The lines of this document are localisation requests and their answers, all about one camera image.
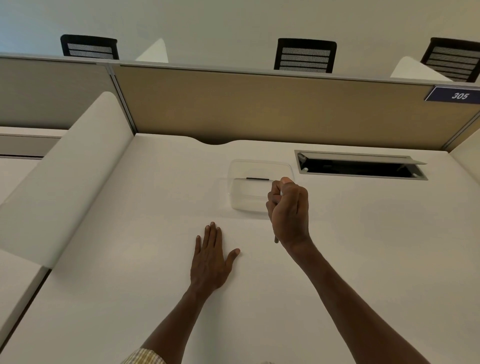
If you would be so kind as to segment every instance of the black mesh chair back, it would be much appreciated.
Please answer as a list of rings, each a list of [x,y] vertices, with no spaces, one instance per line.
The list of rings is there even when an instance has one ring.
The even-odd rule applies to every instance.
[[[116,39],[64,34],[60,42],[64,56],[119,59]]]
[[[336,42],[280,38],[274,70],[332,73]]]
[[[458,82],[475,82],[479,61],[480,43],[448,38],[432,38],[421,59],[421,63]]]

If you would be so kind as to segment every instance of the transparent plastic box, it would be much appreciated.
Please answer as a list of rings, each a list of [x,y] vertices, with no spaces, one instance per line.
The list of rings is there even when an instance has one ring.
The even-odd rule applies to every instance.
[[[288,163],[234,160],[228,169],[228,194],[232,208],[243,211],[267,212],[265,203],[272,181],[289,177],[293,171]]]

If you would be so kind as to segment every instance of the hand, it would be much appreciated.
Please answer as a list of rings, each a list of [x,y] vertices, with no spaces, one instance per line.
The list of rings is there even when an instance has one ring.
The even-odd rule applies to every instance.
[[[232,250],[224,260],[222,230],[215,227],[214,222],[205,227],[204,242],[200,243],[200,236],[197,235],[190,270],[190,288],[207,299],[214,290],[226,282],[240,249]]]
[[[308,232],[308,192],[305,188],[288,177],[273,181],[266,206],[273,232],[289,253],[299,244],[312,243]]]

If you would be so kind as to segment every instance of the forearm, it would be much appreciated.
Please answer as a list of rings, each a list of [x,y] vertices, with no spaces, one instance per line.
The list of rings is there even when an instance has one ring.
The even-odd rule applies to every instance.
[[[316,288],[357,364],[428,364],[335,272],[313,243],[289,254]]]
[[[205,301],[206,297],[189,288],[142,348],[153,350],[167,364],[180,364],[188,338]]]

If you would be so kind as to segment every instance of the plaid shirt sleeve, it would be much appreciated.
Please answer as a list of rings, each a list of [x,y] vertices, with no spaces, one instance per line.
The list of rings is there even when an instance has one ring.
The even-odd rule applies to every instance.
[[[135,350],[121,364],[166,364],[153,350],[140,348]]]

